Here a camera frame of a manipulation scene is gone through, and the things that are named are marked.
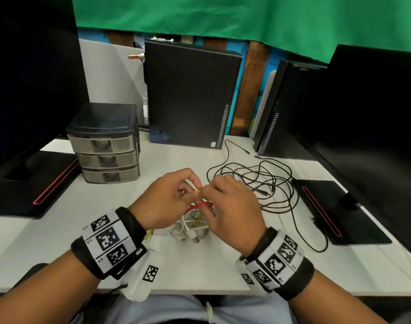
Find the white tabletop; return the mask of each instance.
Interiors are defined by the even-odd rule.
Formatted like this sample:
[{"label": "white tabletop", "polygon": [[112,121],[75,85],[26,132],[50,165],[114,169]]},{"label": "white tabletop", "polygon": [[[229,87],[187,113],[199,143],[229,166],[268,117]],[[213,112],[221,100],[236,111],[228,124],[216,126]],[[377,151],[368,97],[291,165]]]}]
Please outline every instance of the white tabletop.
[{"label": "white tabletop", "polygon": [[[252,140],[227,136],[253,152]],[[47,151],[72,152],[65,140],[55,140]],[[141,132],[141,176],[120,184],[88,184],[80,175],[39,220],[0,217],[0,292],[9,290],[33,265],[49,263],[69,249],[80,229],[110,209],[128,206],[159,176],[190,167],[207,183],[206,171],[222,163],[226,149],[213,150],[153,144]],[[230,161],[254,165],[258,159],[230,145]],[[317,162],[283,159],[300,179],[334,180]],[[316,248],[324,237],[311,221],[311,213],[300,201],[294,210],[300,232]],[[291,215],[263,213],[266,224],[284,229],[305,250],[315,267],[354,295],[411,295],[411,255],[368,214],[392,239],[391,245],[334,246],[317,254],[303,243],[295,231]],[[239,254],[213,234],[198,244],[165,237],[166,262],[156,277],[152,293],[248,294],[249,288],[234,263]],[[101,282],[100,289],[119,285],[113,278]]]}]

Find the black monitor base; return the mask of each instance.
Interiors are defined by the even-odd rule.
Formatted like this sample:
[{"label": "black monitor base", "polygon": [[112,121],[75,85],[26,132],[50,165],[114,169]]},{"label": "black monitor base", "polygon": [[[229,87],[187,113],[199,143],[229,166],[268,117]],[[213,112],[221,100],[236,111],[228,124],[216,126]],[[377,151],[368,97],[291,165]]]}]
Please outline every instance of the black monitor base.
[{"label": "black monitor base", "polygon": [[382,245],[392,241],[360,209],[357,200],[330,180],[292,180],[316,224],[334,245]]},{"label": "black monitor base", "polygon": [[0,215],[41,218],[81,172],[69,153],[39,151],[25,165],[0,178]]}]

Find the red cable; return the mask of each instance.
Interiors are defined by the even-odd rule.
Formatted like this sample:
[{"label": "red cable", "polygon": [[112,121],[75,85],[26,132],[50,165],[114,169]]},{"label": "red cable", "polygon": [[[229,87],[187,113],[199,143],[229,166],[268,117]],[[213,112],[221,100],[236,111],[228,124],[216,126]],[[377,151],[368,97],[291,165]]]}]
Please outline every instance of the red cable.
[{"label": "red cable", "polygon": [[197,205],[194,205],[194,206],[189,207],[189,208],[186,210],[186,212],[183,214],[183,216],[184,216],[185,214],[187,214],[189,211],[191,211],[191,210],[193,210],[193,209],[198,209],[198,208],[201,207],[201,206],[209,206],[209,207],[211,208],[211,207],[213,207],[213,204],[212,204],[211,202],[209,202],[209,201],[207,201],[207,202],[200,202],[200,203],[198,203]]}]

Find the wristband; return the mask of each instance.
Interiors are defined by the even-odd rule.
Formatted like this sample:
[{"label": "wristband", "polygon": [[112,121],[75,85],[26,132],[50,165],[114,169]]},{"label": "wristband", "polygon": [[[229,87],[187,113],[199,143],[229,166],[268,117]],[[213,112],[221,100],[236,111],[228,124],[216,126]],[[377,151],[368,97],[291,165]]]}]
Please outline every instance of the wristband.
[{"label": "wristband", "polygon": [[290,300],[310,283],[314,267],[303,256],[300,246],[282,230],[278,230],[273,240],[264,247],[265,241],[270,240],[272,235],[270,231],[273,230],[268,229],[258,244],[257,248],[262,252],[246,267],[266,290],[274,290],[283,299]]},{"label": "wristband", "polygon": [[144,228],[126,208],[118,208],[82,229],[73,254],[97,278],[120,279],[146,252]]}]

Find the green fabric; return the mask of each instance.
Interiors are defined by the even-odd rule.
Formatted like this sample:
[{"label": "green fabric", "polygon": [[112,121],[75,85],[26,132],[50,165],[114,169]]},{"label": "green fabric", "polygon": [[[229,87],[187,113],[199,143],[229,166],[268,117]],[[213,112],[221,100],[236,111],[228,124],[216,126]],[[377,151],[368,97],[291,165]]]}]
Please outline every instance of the green fabric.
[{"label": "green fabric", "polygon": [[411,51],[411,0],[73,0],[80,27],[255,40],[328,62],[337,44]]}]

